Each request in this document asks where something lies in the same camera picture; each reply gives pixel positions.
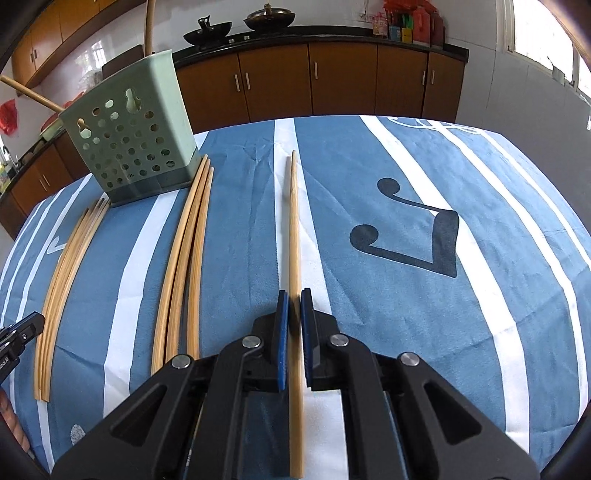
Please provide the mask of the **person's hand lower left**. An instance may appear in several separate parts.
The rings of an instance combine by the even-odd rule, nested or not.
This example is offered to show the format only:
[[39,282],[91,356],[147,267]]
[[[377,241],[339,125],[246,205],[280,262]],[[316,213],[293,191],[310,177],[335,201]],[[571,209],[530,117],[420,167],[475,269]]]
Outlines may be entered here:
[[17,443],[26,453],[28,453],[30,450],[29,440],[20,424],[18,416],[13,410],[6,392],[3,389],[0,389],[0,412]]

